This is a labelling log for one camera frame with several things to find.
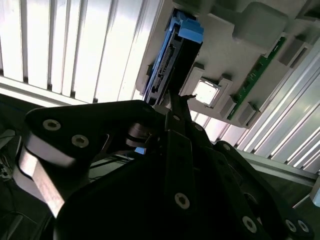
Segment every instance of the black wire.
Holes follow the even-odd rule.
[[[5,138],[13,138],[13,137],[16,137],[18,135],[12,135],[12,136],[3,136],[3,137],[0,137],[0,139],[5,139]]]
[[[97,165],[93,165],[93,166],[90,167],[90,169],[95,169],[97,167],[100,167],[100,166],[103,166],[103,165],[107,165],[107,164],[111,164],[111,163],[118,162],[118,161],[119,161],[119,159],[109,160],[109,161],[106,161],[106,162],[99,163]]]

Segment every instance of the green circuit board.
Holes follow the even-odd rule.
[[[256,82],[259,80],[261,75],[264,73],[264,71],[267,69],[268,65],[271,63],[272,59],[275,57],[279,49],[282,47],[284,42],[286,41],[285,37],[281,37],[273,50],[270,52],[268,57],[260,56],[249,74],[246,76],[244,83],[238,90],[238,92],[233,95],[233,100],[235,101],[235,106],[230,112],[227,119],[231,120],[232,117],[235,115],[237,109],[240,107],[240,105],[243,103],[251,89],[254,87]]]

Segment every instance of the silver bolt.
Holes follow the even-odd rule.
[[[42,125],[48,131],[57,131],[61,128],[61,124],[53,119],[44,120]]]
[[[175,196],[174,196],[174,200],[176,202],[176,204],[178,204],[178,206],[184,210],[187,210],[190,207],[190,201],[187,198],[186,195],[184,195],[181,192],[178,192]]]
[[[297,231],[296,226],[290,220],[288,220],[288,219],[285,220],[285,224],[288,227],[288,229],[290,229],[291,232],[295,233]]]
[[[76,147],[78,148],[85,148],[86,146],[89,145],[89,140],[86,136],[83,136],[83,135],[80,135],[80,134],[77,134],[77,135],[74,135],[72,138],[71,138],[71,142],[73,145],[75,145]]]
[[[202,131],[202,127],[200,125],[195,123],[194,126],[197,130]]]
[[[230,147],[229,147],[229,145],[227,145],[227,144],[223,144],[223,147],[226,149],[226,150],[228,150],[228,151],[230,151]]]
[[[244,224],[244,226],[250,231],[252,232],[253,234],[255,234],[257,232],[257,226],[255,224],[254,221],[252,221],[252,219],[248,216],[244,216],[242,218],[242,222]]]
[[[299,224],[300,228],[302,228],[303,231],[305,231],[306,233],[309,232],[309,228],[307,227],[307,225],[303,221],[298,220],[298,224]]]

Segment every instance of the blue plastic tab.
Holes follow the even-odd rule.
[[[180,25],[178,36],[201,44],[204,40],[204,28],[196,20],[186,17],[186,15],[178,11],[176,16],[172,17],[169,31],[172,31],[174,25]]]

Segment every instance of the cable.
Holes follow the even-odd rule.
[[[105,175],[101,175],[101,176],[95,176],[95,177],[91,177],[89,178],[90,180],[98,180],[99,178],[104,177]]]
[[[94,168],[97,168],[97,167],[100,167],[100,166],[103,166],[103,165],[106,165],[106,164],[111,164],[111,163],[114,163],[114,162],[117,162],[117,161],[119,161],[119,159],[114,159],[114,160],[102,162],[102,163],[99,163],[97,165],[91,166],[90,169],[94,169]]]
[[[5,138],[13,138],[13,137],[16,137],[18,135],[12,135],[12,136],[3,136],[3,137],[0,137],[0,139],[5,139]]]

